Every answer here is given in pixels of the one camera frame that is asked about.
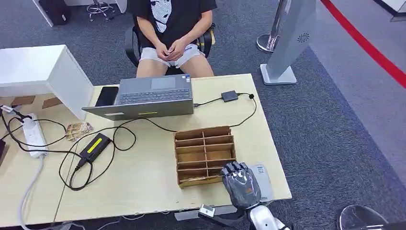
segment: white shorts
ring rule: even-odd
[[[155,60],[155,61],[162,62],[165,65],[167,65],[168,67],[176,66],[176,68],[179,69],[183,64],[185,64],[187,61],[189,61],[192,57],[200,55],[200,54],[205,56],[204,53],[202,53],[199,50],[199,48],[197,47],[196,44],[189,44],[189,45],[186,46],[185,52],[183,53],[183,56],[180,57],[178,60],[176,60],[176,61],[164,61],[164,60],[162,60],[162,59],[160,59],[158,57],[156,49],[146,47],[146,48],[142,49],[140,61],[144,60],[144,59],[152,59],[152,60]]]

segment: hand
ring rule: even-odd
[[[261,189],[254,172],[245,163],[227,163],[221,170],[223,184],[237,209],[246,209],[261,200]]]
[[[188,43],[183,38],[173,42],[172,46],[169,48],[170,55],[168,56],[168,60],[176,61],[182,57],[187,45]]]
[[[167,61],[168,60],[168,55],[170,54],[170,52],[168,51],[168,49],[166,48],[166,45],[161,43],[158,43],[155,46],[155,49],[157,50],[157,55],[160,59]]]

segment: gray carpet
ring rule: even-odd
[[[380,52],[406,70],[406,43],[400,42],[406,37],[406,21],[390,22],[392,15],[371,0],[333,3]],[[317,28],[310,47],[406,185],[406,141],[400,138],[406,136],[405,88],[348,35],[321,2]]]
[[[274,215],[292,223],[296,230],[333,230],[337,211],[356,203],[368,205],[389,221],[406,219],[406,189],[311,49],[293,64],[298,84],[262,84],[258,67],[268,56],[256,50],[254,41],[271,20],[262,14],[274,13],[276,3],[217,2],[217,44],[209,61],[217,75],[252,73],[293,195],[291,200],[270,205]],[[21,11],[32,10],[29,4],[22,5],[22,0],[12,4]],[[7,26],[0,31],[1,48],[67,44],[94,84],[117,83],[135,73],[122,49],[124,31],[131,25],[128,15],[90,23],[84,8],[77,7],[68,25],[48,28],[41,18],[26,21],[12,16],[12,11],[5,13],[15,20],[6,23],[0,14],[0,27]],[[95,230],[116,219],[81,223]],[[134,228],[220,229],[201,219],[177,222],[173,214],[159,213],[135,221],[122,220],[105,229]],[[247,228],[246,222],[238,226]]]

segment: laptop touchpad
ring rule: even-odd
[[[152,79],[151,83],[151,89],[153,90],[175,88],[175,86],[176,79],[174,77]]]

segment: silver stand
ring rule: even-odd
[[[86,10],[89,13],[89,18],[90,21],[93,22],[94,19],[92,18],[92,16],[94,14],[99,14],[102,13],[104,15],[104,19],[105,20],[109,20],[109,17],[107,17],[106,11],[108,11],[109,9],[112,9],[112,12],[115,12],[115,9],[110,6],[110,4],[105,3],[105,2],[99,2],[98,0],[93,0],[93,4],[87,6]]]
[[[282,12],[285,10],[287,0],[280,0],[276,16],[273,20],[271,34],[263,34],[257,38],[257,48],[267,54],[274,52],[280,38],[279,31],[281,28]]]
[[[316,0],[292,0],[286,20],[282,15],[287,0],[280,0],[273,22],[271,34],[261,35],[257,47],[266,53],[272,53],[267,64],[260,65],[265,85],[295,84],[296,77],[290,65],[307,48],[316,27]]]
[[[379,227],[387,223],[388,221],[386,221],[381,214],[366,206],[350,205],[342,210],[339,218],[337,219],[337,229],[381,229]]]

